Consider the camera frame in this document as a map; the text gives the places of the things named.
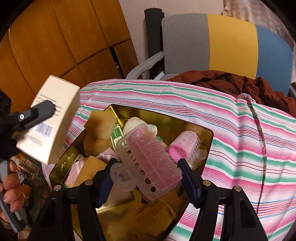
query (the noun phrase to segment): white box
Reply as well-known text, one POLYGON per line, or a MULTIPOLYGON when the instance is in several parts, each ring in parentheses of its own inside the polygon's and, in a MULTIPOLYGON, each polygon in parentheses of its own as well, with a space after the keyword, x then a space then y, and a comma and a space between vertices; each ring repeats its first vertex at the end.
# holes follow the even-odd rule
POLYGON ((50 75, 31 107, 50 100, 56 105, 56 111, 51 118, 22 132, 17 148, 44 164, 57 163, 68 129, 79 108, 79 90, 79 86, 50 75))

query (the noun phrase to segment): metal screw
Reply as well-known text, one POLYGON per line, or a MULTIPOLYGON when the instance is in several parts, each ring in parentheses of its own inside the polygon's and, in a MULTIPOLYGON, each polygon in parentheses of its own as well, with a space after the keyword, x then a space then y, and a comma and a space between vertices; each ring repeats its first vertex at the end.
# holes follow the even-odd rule
POLYGON ((204 180, 202 183, 207 187, 211 186, 211 182, 209 180, 204 180))
POLYGON ((90 185, 93 184, 93 181, 92 181, 92 180, 86 180, 86 181, 84 182, 84 184, 87 185, 87 186, 90 186, 90 185))
POLYGON ((234 187, 235 191, 240 192, 242 190, 242 188, 240 186, 235 186, 234 187))
POLYGON ((54 190, 55 190, 55 191, 59 191, 59 190, 61 190, 61 188, 62 188, 61 185, 56 185, 56 186, 54 187, 54 190))

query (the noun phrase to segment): gray chair armrest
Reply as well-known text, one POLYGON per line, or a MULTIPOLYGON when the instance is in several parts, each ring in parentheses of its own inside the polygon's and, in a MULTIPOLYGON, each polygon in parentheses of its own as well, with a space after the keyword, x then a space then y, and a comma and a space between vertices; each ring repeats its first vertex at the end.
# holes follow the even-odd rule
POLYGON ((136 80, 140 74, 144 73, 145 71, 151 69, 153 65, 155 65, 158 61, 164 58, 163 51, 158 52, 157 54, 153 55, 149 59, 146 59, 143 63, 135 67, 128 73, 126 76, 126 80, 136 80))

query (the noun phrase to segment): brown sponge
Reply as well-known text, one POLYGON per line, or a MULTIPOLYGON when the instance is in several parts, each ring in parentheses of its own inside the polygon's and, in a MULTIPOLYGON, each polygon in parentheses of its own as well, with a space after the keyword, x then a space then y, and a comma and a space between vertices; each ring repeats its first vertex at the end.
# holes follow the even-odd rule
POLYGON ((111 140, 102 140, 87 135, 83 141, 86 156, 97 156, 112 146, 111 140))
POLYGON ((110 112, 94 110, 84 128, 89 135, 98 139, 108 140, 113 133, 116 119, 110 112))

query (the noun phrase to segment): striped tablecloth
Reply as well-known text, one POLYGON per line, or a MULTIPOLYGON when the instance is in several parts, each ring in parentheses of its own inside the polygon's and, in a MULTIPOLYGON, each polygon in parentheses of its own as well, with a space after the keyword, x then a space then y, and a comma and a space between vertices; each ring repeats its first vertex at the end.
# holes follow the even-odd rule
MULTIPOLYGON (((269 240, 282 240, 296 218, 296 120, 273 108, 218 91, 153 80, 106 80, 81 89, 81 105, 67 145, 81 133, 92 110, 121 104, 152 110, 207 127, 214 139, 203 179, 218 187, 240 185, 269 240)), ((198 210, 189 205, 167 240, 189 240, 198 210)), ((214 240, 219 240, 219 207, 214 240)))

